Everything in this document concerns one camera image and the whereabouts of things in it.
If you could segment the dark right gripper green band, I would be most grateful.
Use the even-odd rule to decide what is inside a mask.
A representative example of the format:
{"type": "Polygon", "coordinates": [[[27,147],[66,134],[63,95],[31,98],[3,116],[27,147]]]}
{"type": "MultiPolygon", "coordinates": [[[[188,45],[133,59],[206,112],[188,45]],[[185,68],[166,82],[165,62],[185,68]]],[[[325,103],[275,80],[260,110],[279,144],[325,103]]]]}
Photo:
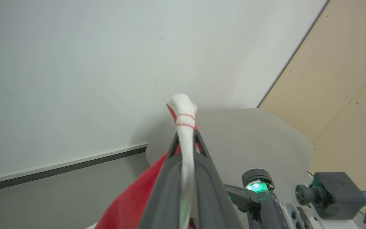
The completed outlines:
{"type": "Polygon", "coordinates": [[[268,171],[261,168],[246,171],[242,175],[244,188],[223,184],[197,129],[193,140],[199,148],[193,154],[199,229],[243,229],[231,202],[247,213],[249,229],[287,229],[268,171]]]}

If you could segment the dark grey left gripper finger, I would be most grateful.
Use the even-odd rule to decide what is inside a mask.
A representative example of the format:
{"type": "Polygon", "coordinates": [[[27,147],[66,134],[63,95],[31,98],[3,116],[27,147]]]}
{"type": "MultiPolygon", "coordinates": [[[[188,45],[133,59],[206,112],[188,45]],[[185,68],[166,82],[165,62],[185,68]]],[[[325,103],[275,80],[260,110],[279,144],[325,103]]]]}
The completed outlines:
{"type": "Polygon", "coordinates": [[[179,137],[175,134],[141,215],[138,229],[180,229],[182,155],[177,153],[178,147],[179,137]]]}

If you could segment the red and white garment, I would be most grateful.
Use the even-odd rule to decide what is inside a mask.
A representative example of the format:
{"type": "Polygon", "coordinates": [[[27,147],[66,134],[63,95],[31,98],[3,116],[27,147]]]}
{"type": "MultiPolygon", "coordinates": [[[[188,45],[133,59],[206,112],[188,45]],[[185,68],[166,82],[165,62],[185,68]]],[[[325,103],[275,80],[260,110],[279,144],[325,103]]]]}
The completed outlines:
{"type": "MultiPolygon", "coordinates": [[[[173,116],[182,153],[182,198],[179,200],[179,229],[189,229],[189,213],[194,198],[194,130],[197,107],[184,94],[176,94],[167,103],[173,116]]],[[[122,194],[106,209],[101,219],[87,229],[136,229],[149,199],[161,166],[163,155],[144,171],[122,194]]]]}

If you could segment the grey fabric sofa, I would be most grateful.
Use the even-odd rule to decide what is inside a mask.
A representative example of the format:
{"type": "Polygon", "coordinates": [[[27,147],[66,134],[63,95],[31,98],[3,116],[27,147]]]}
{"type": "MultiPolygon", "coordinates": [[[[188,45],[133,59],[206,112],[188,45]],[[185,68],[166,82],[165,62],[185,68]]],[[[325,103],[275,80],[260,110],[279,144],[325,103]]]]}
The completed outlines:
{"type": "MultiPolygon", "coordinates": [[[[161,124],[149,141],[146,155],[154,164],[168,134],[177,134],[173,121],[161,124]]],[[[242,187],[242,175],[254,168],[269,172],[274,193],[282,204],[295,204],[296,184],[303,180],[313,157],[311,142],[272,114],[259,108],[200,111],[195,118],[207,150],[223,184],[242,187]]],[[[236,211],[243,229],[249,229],[247,214],[236,211]]],[[[199,229],[197,189],[194,175],[194,198],[189,213],[189,229],[199,229]]]]}

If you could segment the white and black wall trim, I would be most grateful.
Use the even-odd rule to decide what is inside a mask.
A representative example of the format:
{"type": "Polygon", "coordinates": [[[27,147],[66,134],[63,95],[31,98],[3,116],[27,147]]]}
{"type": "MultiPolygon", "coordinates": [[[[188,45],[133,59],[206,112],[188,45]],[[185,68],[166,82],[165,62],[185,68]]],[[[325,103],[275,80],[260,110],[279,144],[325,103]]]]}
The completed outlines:
{"type": "Polygon", "coordinates": [[[145,151],[148,143],[140,143],[119,149],[80,156],[59,162],[48,163],[16,171],[0,174],[0,189],[24,184],[30,181],[59,175],[62,173],[86,168],[89,166],[109,162],[119,158],[136,155],[145,151]]]}

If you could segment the beige wooden wall panel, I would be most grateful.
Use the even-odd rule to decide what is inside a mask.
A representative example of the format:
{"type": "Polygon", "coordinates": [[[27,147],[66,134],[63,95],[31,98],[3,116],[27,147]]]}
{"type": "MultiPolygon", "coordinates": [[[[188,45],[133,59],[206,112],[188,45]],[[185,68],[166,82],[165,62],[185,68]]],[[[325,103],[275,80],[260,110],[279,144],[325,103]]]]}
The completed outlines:
{"type": "Polygon", "coordinates": [[[310,173],[366,190],[366,0],[330,0],[260,108],[307,137],[310,173]]]}

